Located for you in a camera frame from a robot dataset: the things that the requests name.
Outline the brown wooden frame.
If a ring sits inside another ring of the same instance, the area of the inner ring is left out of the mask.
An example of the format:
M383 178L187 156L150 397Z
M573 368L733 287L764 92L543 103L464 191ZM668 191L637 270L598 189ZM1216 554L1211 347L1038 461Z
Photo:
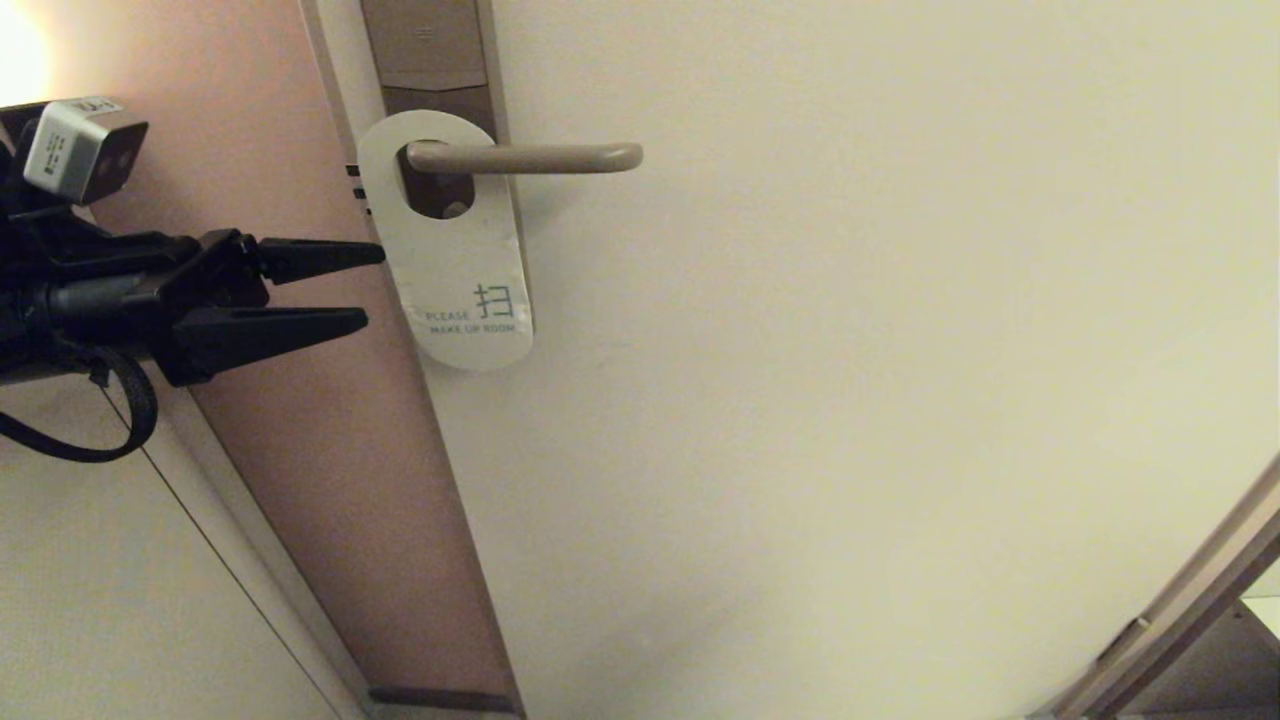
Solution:
M1187 564L1139 615L1149 626L1085 670L1041 716L1117 720L1280 559L1280 450Z

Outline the small dark hinge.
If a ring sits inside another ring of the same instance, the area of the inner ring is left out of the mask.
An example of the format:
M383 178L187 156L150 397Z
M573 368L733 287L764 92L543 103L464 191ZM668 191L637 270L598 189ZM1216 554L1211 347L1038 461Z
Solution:
M1139 637L1146 632L1148 626L1149 626L1148 618L1142 615L1133 618L1117 632L1117 634L1096 656L1094 664L1096 665L1106 664L1116 653L1123 653L1126 650L1126 647L1134 642L1137 637Z

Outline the pink-brown door frame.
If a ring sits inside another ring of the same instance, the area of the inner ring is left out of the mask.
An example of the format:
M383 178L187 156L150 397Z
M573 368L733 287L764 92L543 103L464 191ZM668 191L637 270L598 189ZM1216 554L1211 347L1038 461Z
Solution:
M356 0L12 0L17 102L109 96L150 123L113 232L236 227L369 241L323 14ZM282 305L361 306L367 328L195 388L364 679L413 703L524 706L389 272L291 284Z

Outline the bronze door lock plate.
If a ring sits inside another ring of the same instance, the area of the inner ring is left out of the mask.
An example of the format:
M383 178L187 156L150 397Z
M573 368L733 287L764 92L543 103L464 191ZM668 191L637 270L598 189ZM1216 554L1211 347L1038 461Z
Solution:
M431 110L468 120L497 145L492 72L480 0L361 0L378 85L387 114ZM480 176L415 170L399 151L404 195L421 215L439 218L449 202L474 201ZM520 237L512 183L515 222Z

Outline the blue and white door hanger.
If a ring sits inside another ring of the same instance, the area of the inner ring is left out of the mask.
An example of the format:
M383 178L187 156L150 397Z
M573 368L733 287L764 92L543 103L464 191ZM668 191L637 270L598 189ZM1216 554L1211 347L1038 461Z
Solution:
M358 168L378 238L421 352L463 372L494 372L525 357L534 327L515 205L503 176L474 181L470 209L452 219L415 211L399 152L411 143L492 149L480 127L442 111L402 111L358 142Z

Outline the cream door panel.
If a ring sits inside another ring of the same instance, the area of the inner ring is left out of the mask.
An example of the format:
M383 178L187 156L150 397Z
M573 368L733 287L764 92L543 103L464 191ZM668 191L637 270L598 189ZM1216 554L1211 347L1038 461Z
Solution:
M426 365L529 720L1006 720L1280 450L1280 0L490 0L536 334Z

